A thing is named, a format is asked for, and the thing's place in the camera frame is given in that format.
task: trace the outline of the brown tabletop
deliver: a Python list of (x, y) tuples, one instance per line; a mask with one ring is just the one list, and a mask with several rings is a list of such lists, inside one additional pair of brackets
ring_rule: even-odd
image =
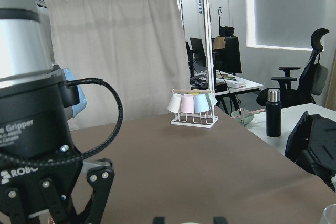
[[(318, 223), (336, 196), (273, 147), (217, 110), (211, 129), (171, 125), (172, 114), (126, 121), (94, 159), (110, 158), (116, 178), (102, 223)], [(113, 125), (73, 131), (81, 151), (102, 142)], [(90, 195), (73, 193), (80, 211)]]

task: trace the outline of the black ring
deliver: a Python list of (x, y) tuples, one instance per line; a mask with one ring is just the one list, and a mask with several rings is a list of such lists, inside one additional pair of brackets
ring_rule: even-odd
[(37, 13), (23, 9), (0, 9), (0, 19), (26, 19), (40, 22)]

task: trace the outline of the logo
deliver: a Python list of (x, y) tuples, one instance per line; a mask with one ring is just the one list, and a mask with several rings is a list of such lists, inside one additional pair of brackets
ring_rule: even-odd
[(20, 167), (18, 169), (13, 169), (13, 170), (10, 170), (10, 171), (2, 170), (0, 172), (1, 185), (8, 183), (11, 178), (18, 177), (18, 176), (23, 176), (23, 175), (31, 173), (31, 172), (36, 172), (37, 170), (38, 170), (38, 168), (27, 167), (27, 166)]

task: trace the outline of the light blue plastic part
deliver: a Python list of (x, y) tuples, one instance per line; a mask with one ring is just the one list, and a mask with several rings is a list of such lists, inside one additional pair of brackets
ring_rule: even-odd
[[(70, 69), (63, 68), (63, 72), (64, 72), (65, 78), (67, 80), (73, 81), (73, 80), (76, 79), (76, 77), (74, 76), (74, 74), (71, 72)], [(78, 93), (79, 93), (79, 103), (72, 106), (72, 112), (74, 114), (74, 117), (76, 115), (78, 115), (79, 112), (81, 112), (86, 107), (86, 98), (85, 98), (85, 95), (83, 93), (83, 90), (80, 86), (77, 86), (77, 88), (78, 88)]]

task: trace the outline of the headrest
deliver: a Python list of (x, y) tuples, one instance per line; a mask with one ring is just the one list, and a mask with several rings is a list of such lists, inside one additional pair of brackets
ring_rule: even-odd
[(320, 28), (314, 31), (310, 38), (311, 47), (321, 52), (323, 50), (323, 46), (321, 44), (321, 38), (328, 32), (329, 30), (325, 28)]

